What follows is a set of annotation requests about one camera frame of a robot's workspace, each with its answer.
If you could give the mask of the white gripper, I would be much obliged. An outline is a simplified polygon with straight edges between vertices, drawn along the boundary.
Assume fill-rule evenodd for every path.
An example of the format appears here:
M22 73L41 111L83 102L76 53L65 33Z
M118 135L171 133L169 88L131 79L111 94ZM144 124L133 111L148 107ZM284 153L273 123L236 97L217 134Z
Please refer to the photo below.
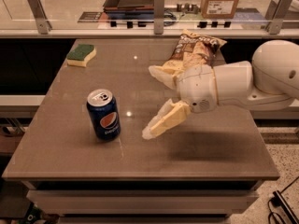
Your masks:
M149 72L169 89L177 89L182 101L176 103L171 99L166 101L142 131L144 139L156 138L178 126L187 119L191 111L203 113L216 108L216 83L213 69L209 65L196 65L184 72L182 69L152 65Z

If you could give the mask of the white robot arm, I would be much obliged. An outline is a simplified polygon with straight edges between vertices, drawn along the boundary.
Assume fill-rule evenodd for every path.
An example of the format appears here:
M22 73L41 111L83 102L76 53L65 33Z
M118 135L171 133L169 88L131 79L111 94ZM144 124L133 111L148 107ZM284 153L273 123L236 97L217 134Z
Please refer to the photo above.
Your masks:
M251 62L197 64L176 75L151 66L149 72L176 91L179 101L165 102L142 131L146 140L178 126L190 113L208 112L219 105L268 111L299 99L299 45L285 40L261 44Z

